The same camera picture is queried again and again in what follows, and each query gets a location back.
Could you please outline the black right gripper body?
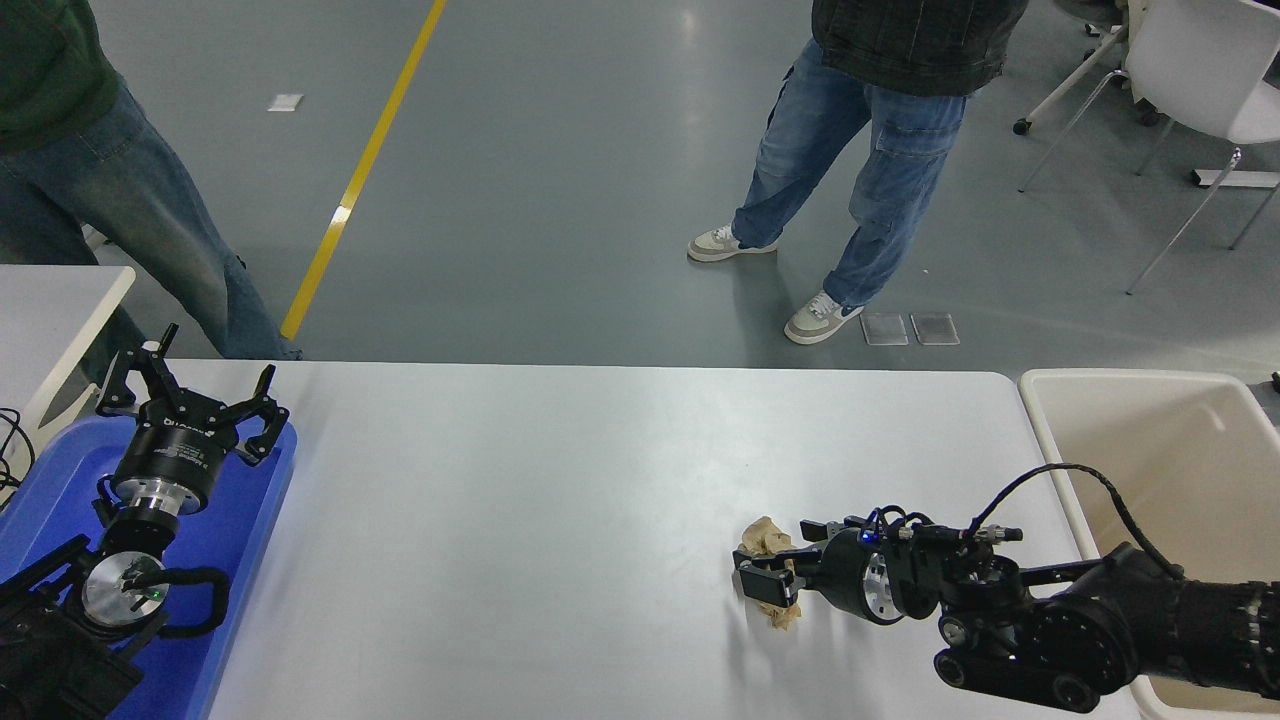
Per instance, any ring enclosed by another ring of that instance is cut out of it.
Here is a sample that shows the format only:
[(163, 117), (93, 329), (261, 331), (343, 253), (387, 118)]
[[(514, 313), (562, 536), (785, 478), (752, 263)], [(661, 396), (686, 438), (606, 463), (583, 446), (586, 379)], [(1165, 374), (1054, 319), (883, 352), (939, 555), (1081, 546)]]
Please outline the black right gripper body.
[(879, 555), (859, 539), (829, 539), (820, 559), (820, 594), (836, 609), (879, 623)]

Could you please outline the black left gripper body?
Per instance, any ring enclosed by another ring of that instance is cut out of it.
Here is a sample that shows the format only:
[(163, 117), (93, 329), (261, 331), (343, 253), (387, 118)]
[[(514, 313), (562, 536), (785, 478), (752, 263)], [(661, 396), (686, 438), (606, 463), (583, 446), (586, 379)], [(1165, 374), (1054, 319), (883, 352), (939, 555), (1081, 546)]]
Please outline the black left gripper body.
[(209, 418), (175, 418), (160, 405), (142, 406), (136, 433), (116, 466), (116, 486), (159, 479), (188, 489), (214, 487), (238, 443), (233, 425), (209, 428)]

